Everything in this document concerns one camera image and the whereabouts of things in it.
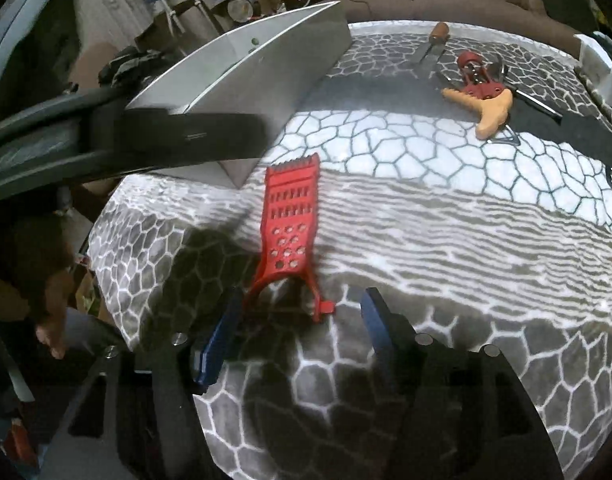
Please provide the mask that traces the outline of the red grater peeler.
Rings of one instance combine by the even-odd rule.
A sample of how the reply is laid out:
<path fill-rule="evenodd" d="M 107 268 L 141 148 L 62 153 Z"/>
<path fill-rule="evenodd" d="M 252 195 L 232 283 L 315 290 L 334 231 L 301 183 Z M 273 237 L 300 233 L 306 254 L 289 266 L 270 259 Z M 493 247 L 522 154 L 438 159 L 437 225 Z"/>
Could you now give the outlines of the red grater peeler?
<path fill-rule="evenodd" d="M 311 154 L 266 169 L 261 254 L 244 306 L 252 307 L 270 284 L 297 278 L 310 289 L 315 306 L 312 319 L 320 322 L 335 311 L 322 297 L 313 270 L 313 246 L 318 231 L 320 157 Z"/>

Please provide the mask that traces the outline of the red winged corkscrew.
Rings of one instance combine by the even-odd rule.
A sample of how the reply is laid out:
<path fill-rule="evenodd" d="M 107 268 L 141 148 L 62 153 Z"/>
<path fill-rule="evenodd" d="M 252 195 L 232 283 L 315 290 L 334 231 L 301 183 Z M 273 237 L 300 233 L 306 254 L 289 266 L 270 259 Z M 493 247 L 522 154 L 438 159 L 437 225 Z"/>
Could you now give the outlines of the red winged corkscrew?
<path fill-rule="evenodd" d="M 480 100 L 495 99 L 506 87 L 489 75 L 484 58 L 473 51 L 463 51 L 457 58 L 463 80 L 461 91 Z"/>

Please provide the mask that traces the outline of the white plastic container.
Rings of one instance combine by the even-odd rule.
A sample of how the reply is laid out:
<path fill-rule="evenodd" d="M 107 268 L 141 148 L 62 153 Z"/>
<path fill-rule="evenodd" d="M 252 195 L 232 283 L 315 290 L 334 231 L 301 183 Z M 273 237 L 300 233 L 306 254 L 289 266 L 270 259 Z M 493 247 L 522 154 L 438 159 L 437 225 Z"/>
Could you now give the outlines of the white plastic container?
<path fill-rule="evenodd" d="M 598 30 L 591 37 L 576 34 L 575 38 L 580 41 L 576 74 L 612 122 L 612 39 Z"/>

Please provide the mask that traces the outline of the orange handled corkscrew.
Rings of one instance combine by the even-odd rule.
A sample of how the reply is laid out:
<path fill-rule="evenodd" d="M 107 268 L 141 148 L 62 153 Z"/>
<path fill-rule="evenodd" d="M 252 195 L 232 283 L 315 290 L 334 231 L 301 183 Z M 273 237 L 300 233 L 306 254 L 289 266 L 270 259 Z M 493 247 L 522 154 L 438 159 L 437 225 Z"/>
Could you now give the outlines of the orange handled corkscrew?
<path fill-rule="evenodd" d="M 504 128 L 513 105 L 513 94 L 509 89 L 502 90 L 499 96 L 484 100 L 451 88 L 441 89 L 440 93 L 444 98 L 480 115 L 480 121 L 475 127 L 475 136 L 480 141 L 491 139 Z"/>

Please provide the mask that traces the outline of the round tin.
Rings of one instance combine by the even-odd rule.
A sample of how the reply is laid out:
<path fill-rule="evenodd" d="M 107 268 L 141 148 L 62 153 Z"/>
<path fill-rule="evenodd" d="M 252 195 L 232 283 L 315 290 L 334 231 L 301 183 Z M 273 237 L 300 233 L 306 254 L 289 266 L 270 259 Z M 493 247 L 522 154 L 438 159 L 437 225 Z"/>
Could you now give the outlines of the round tin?
<path fill-rule="evenodd" d="M 230 0 L 227 11 L 233 22 L 245 24 L 255 16 L 255 2 L 253 0 Z"/>

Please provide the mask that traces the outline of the wooden handled knife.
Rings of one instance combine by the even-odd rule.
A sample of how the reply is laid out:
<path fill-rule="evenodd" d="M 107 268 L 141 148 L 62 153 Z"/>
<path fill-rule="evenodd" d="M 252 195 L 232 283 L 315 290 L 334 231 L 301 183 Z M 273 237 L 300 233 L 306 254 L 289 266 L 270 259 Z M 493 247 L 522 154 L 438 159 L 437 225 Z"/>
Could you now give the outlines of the wooden handled knife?
<path fill-rule="evenodd" d="M 414 53 L 414 71 L 420 79 L 427 79 L 445 51 L 450 32 L 445 22 L 438 22 L 429 33 L 425 44 Z"/>

